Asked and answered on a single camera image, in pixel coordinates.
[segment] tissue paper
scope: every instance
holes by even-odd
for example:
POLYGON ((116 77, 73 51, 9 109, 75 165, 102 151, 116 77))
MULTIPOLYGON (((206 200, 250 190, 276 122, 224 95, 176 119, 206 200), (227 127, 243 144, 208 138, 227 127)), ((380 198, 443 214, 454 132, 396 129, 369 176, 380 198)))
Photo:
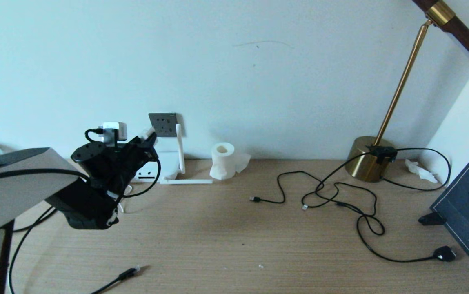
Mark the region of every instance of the tissue paper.
POLYGON ((209 174, 220 180, 232 178, 235 173, 242 172, 251 159, 249 154, 236 152, 234 146, 227 142, 214 145, 211 157, 212 167, 209 174))
POLYGON ((405 159, 405 165, 408 167, 408 171, 413 174, 419 175, 420 179, 426 179, 430 182, 437 183, 438 180, 434 177, 434 175, 427 171, 426 169, 419 167, 417 162, 411 162, 408 159, 405 159))

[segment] wall outlet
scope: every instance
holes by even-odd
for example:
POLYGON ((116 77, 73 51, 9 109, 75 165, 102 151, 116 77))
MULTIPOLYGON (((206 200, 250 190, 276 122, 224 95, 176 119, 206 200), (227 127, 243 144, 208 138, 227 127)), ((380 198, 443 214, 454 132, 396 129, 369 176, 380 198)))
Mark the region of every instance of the wall outlet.
POLYGON ((176 137, 176 113, 166 112, 149 114, 151 125, 158 137, 176 137))

